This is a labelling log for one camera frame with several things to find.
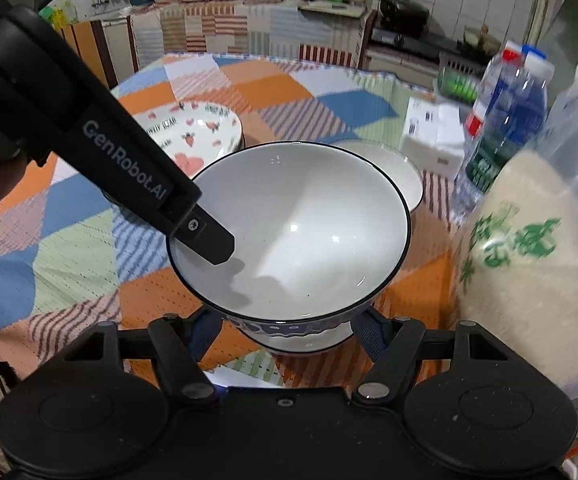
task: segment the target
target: screw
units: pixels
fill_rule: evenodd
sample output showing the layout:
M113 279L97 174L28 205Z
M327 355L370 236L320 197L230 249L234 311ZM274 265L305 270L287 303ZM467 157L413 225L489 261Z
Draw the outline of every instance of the screw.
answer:
M365 399L382 399L389 395L389 386L382 383L360 384L358 393Z
M182 394L188 399L207 399L213 394L213 386L205 383L191 383L182 388Z

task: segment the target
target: plate with text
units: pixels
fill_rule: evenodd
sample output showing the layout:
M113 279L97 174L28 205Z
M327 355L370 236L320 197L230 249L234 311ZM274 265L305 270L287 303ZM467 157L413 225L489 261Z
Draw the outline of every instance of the plate with text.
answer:
M176 165L193 178L240 148L242 124L233 110L206 101L181 101L134 115Z

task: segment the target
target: black mount plate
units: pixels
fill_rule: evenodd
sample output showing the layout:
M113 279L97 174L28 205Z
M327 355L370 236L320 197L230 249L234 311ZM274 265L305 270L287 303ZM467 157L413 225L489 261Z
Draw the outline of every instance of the black mount plate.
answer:
M451 332L361 316L375 364L351 398L214 387L196 363L222 319L205 307L146 330L99 323L0 403L12 478L564 478L576 412L527 362L470 321ZM123 371L139 358L160 389ZM431 358L450 369L415 384Z

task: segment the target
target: white plate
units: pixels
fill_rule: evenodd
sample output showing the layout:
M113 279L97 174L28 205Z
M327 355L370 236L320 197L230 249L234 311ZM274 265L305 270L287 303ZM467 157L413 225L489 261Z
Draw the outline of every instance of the white plate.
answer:
M334 346L338 346L354 335L349 322L342 323L335 328L330 328L318 334L296 335L293 337L270 336L253 333L249 330L241 330L241 332L256 343L268 348L272 353L285 355L324 352Z
M267 333L321 332L350 320L391 281L409 246L409 212L397 187L332 146L253 146L195 183L198 204L234 235L235 252L213 266L168 239L172 265L206 304ZM301 332L315 320L329 324Z
M407 156L384 144L366 140L341 140L336 143L336 146L373 162L402 191L409 211L418 207L422 200L422 178L418 168Z
M134 119L189 178L234 152L242 137L234 111L205 101L159 106Z

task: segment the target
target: colorful checkered tablecloth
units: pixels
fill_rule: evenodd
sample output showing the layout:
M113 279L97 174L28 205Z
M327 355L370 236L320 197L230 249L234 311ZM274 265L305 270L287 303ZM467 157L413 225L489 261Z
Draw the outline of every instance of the colorful checkered tablecloth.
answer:
M393 147L414 92L384 73L209 54L165 56L112 91L132 114L190 99L226 105L240 116L249 146L361 138ZM377 308L437 328L450 310L450 186L435 174L423 177L409 253ZM42 168L31 164L0 202L0 360L20 377L95 322L141 328L199 305L173 272L164 236L112 206L56 156ZM218 365L284 386L322 386L356 383L370 361L354 338L311 357L274 357L225 323L201 362ZM153 379L149 363L131 366Z

